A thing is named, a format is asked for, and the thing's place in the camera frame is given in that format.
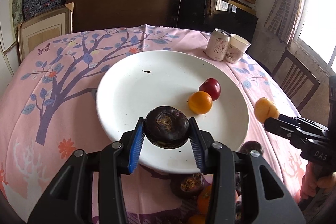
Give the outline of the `person's right hand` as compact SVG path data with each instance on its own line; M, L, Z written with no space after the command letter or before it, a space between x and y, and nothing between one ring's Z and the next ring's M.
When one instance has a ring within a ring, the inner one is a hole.
M329 193L335 187L335 173L317 178L313 172L314 164L308 162L305 175L302 177L302 185L299 192L300 199L307 200L309 197L315 197L317 188L324 189L324 193Z

